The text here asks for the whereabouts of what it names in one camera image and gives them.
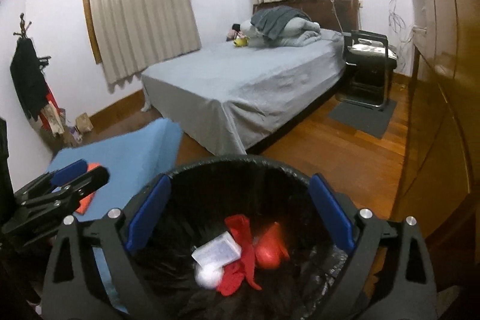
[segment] blue gripper pad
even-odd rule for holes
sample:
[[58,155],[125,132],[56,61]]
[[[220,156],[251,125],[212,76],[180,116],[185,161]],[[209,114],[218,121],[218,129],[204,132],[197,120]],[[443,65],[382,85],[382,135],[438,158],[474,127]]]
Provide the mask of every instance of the blue gripper pad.
[[333,243],[350,254],[355,249],[352,222],[333,196],[325,180],[319,175],[314,175],[308,192]]
[[144,248],[170,198],[170,178],[163,175],[140,207],[128,228],[125,249],[134,253]]
[[73,181],[75,178],[85,174],[88,169],[88,164],[85,160],[77,160],[75,163],[58,170],[50,180],[54,187],[62,187],[66,183]]

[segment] red cloth in trash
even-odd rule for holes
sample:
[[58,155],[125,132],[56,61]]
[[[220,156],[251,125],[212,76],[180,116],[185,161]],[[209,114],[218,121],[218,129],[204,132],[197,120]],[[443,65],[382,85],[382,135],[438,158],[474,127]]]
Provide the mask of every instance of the red cloth in trash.
[[238,290],[244,279],[252,288],[261,290],[262,288],[254,280],[255,250],[252,244],[250,220],[243,214],[237,214],[227,217],[225,224],[230,229],[234,240],[242,248],[242,252],[239,260],[224,267],[222,282],[217,287],[217,291],[224,296],[232,295]]

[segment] chair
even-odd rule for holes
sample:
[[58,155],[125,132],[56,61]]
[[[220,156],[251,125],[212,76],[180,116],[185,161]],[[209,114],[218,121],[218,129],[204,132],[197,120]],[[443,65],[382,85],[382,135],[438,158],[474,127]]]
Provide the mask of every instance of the chair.
[[336,94],[337,100],[383,110],[397,56],[389,49],[387,36],[368,31],[352,31],[344,51],[348,80]]

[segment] red cloth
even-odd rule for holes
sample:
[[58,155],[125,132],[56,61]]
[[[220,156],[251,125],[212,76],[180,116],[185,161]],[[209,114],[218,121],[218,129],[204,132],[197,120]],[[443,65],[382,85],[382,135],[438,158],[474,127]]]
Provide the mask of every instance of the red cloth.
[[242,248],[242,252],[239,260],[224,267],[222,282],[217,287],[217,291],[224,296],[232,295],[238,290],[244,279],[252,288],[261,290],[262,288],[254,280],[255,250],[252,244],[250,220],[243,214],[237,214],[227,217],[225,224],[230,229],[235,241]]
[[[88,163],[87,172],[93,170],[94,168],[100,167],[100,166],[101,166],[100,163]],[[85,214],[88,207],[92,203],[92,200],[93,200],[93,197],[95,196],[95,193],[96,193],[96,191],[94,191],[93,193],[89,194],[88,196],[86,196],[86,197],[84,197],[80,200],[80,206],[76,210],[77,213]]]

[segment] wooden headboard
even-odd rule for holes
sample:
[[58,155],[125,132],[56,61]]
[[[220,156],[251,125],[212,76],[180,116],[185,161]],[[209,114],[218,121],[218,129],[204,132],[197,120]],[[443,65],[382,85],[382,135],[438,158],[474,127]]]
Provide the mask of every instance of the wooden headboard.
[[[308,14],[313,22],[318,22],[324,29],[332,31],[340,31],[337,18],[332,9],[330,0],[286,0],[280,2],[254,4],[253,12],[275,7],[284,4],[302,10]],[[342,24],[344,31],[350,32],[359,28],[358,8],[359,0],[335,0],[335,8],[337,9],[338,19]]]

